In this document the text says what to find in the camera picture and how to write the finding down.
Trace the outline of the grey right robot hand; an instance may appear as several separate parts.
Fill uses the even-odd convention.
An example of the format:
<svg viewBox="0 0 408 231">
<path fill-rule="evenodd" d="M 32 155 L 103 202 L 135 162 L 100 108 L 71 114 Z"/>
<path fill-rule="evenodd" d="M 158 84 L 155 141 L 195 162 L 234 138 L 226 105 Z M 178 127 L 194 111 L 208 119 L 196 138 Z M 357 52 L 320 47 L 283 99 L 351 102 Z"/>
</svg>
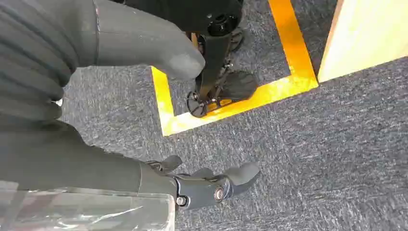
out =
<svg viewBox="0 0 408 231">
<path fill-rule="evenodd" d="M 63 187 L 186 197 L 187 207 L 247 191 L 255 163 L 214 176 L 87 145 L 62 122 L 57 102 L 79 67 L 152 65 L 192 80 L 205 61 L 173 23 L 110 0 L 3 0 L 0 3 L 0 179 L 21 190 Z"/>
</svg>

